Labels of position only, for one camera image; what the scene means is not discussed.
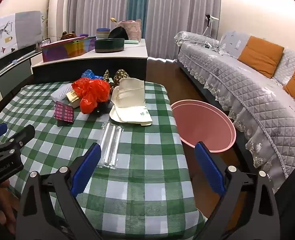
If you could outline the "left hand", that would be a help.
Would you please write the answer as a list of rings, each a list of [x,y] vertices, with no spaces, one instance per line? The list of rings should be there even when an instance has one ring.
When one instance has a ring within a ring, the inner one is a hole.
[[[0,224],[2,226],[5,225],[9,232],[15,235],[16,218],[10,202],[10,192],[7,190],[9,185],[9,180],[6,180],[0,184]]]

